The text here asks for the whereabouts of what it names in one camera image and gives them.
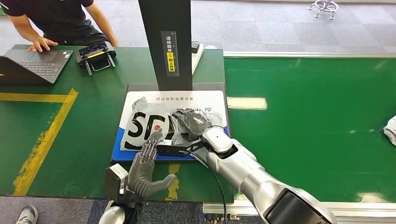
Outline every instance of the robotic arm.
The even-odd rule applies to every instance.
[[[187,129],[191,142],[173,145],[170,140],[157,141],[159,138],[150,137],[142,152],[135,156],[129,173],[124,170],[118,172],[123,174],[116,174],[114,166],[113,169],[107,169],[105,192],[109,199],[113,199],[116,203],[128,203],[129,208],[134,208],[135,203],[132,202],[141,202],[144,197],[167,188],[174,179],[174,176],[170,175],[163,181],[151,182],[156,153],[184,157],[194,152],[205,160],[201,163],[204,165],[207,163],[210,169],[225,177],[238,193],[245,194],[265,224],[337,223],[334,215],[312,195],[268,174],[249,150],[237,140],[229,138],[222,128],[214,127],[204,112],[179,110],[173,116],[177,117]],[[149,171],[147,165],[141,165],[148,161],[149,167],[152,167]],[[142,191],[142,186],[147,186],[144,189],[148,191]],[[102,219],[105,220],[106,213],[108,213],[107,217],[110,217],[108,220],[116,220],[116,217],[122,215],[125,218],[125,214],[117,207],[119,206],[106,210]]]
[[[245,194],[265,224],[336,224],[334,215],[316,198],[268,174],[249,150],[229,138],[222,128],[213,127],[205,113],[178,111],[174,116],[187,128],[190,138],[198,140],[187,150],[172,149],[168,142],[160,141],[159,154],[182,156],[195,151],[206,159],[210,169]],[[205,148],[200,148],[199,141]]]

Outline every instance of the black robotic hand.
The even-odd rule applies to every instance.
[[[191,140],[197,140],[205,129],[212,127],[207,114],[200,110],[179,109],[172,116],[187,129]]]

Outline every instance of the ruler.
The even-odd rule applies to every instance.
[[[165,70],[168,77],[179,77],[179,60],[177,53],[176,31],[161,31]]]

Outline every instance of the package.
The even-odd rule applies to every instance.
[[[392,117],[384,127],[384,133],[393,145],[396,146],[396,116]]]
[[[189,125],[189,122],[194,122],[197,119],[199,120],[200,123],[206,123],[206,119],[209,120],[211,126],[221,126],[223,125],[223,119],[221,117],[221,114],[217,112],[203,112],[201,110],[193,110],[193,111],[186,111],[190,116],[186,116],[184,119],[184,123],[186,125]],[[178,122],[178,127],[179,127],[179,132],[180,133],[188,133],[187,129],[184,127],[184,125],[180,122],[180,120],[177,120]]]
[[[141,150],[149,136],[159,128],[163,130],[161,139],[172,140],[174,144],[183,143],[171,112],[165,104],[149,104],[145,97],[137,100],[122,136],[121,150]]]

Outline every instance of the chair base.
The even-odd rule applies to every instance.
[[[320,12],[326,12],[326,13],[331,13],[331,20],[334,20],[335,13],[338,10],[338,4],[335,3],[334,1],[330,0],[316,0],[314,3],[311,4],[311,6],[308,8],[308,10],[312,10],[312,7],[315,6],[317,9],[319,9],[318,13],[314,16],[315,18],[319,17]]]

